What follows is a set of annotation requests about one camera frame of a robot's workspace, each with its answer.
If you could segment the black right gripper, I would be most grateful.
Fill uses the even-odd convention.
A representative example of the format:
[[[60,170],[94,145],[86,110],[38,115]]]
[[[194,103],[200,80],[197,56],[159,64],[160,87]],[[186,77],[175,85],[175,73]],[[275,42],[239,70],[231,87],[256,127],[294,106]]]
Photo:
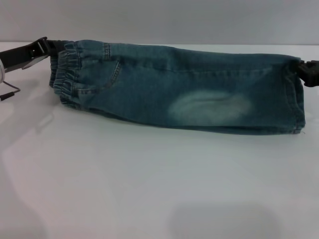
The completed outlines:
[[[299,72],[303,73],[303,82],[306,87],[317,87],[319,85],[319,62],[316,60],[302,61]]]

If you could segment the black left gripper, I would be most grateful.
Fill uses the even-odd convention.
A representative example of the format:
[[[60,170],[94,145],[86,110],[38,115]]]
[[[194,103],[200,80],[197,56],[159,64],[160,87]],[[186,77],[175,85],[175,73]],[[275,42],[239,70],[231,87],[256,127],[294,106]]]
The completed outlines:
[[[6,73],[24,70],[48,56],[57,56],[65,50],[65,43],[64,40],[47,40],[47,37],[43,37],[29,45],[1,52],[0,61]]]

